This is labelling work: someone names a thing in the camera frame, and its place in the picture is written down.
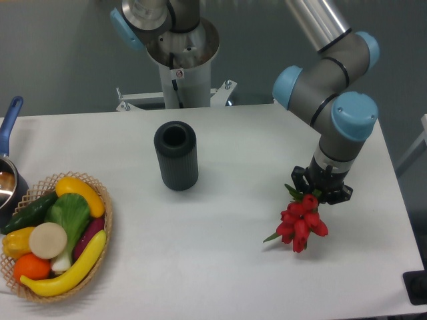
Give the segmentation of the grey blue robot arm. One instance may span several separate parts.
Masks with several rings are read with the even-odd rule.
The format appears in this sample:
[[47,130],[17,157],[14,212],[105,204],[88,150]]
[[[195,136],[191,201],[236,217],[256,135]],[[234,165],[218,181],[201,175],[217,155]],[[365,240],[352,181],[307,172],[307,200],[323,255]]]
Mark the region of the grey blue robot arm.
[[[345,202],[352,189],[344,179],[378,118],[375,102],[348,87],[376,64],[380,49],[368,33],[353,32],[332,1],[287,5],[320,55],[310,70],[284,69],[272,89],[275,101],[320,134],[310,165],[295,167],[292,181],[302,193],[319,191],[322,203]],[[110,20],[129,47],[157,64],[168,109],[212,106],[210,69],[220,42],[198,1],[122,1]]]

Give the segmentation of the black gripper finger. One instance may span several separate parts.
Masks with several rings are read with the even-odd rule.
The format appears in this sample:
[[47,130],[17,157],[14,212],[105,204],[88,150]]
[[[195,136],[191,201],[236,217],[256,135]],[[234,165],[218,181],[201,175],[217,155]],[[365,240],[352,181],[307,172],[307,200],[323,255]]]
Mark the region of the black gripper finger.
[[339,189],[323,193],[320,203],[335,205],[349,201],[351,199],[353,189],[347,185],[342,185]]
[[313,193],[315,189],[314,179],[310,171],[311,167],[295,166],[291,173],[294,187],[303,194]]

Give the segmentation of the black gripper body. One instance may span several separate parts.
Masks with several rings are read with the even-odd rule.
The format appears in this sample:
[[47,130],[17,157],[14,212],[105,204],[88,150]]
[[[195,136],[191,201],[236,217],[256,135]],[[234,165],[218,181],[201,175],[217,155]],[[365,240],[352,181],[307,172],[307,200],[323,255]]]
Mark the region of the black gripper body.
[[315,189],[323,193],[339,189],[352,166],[352,161],[336,161],[326,155],[314,155],[308,167]]

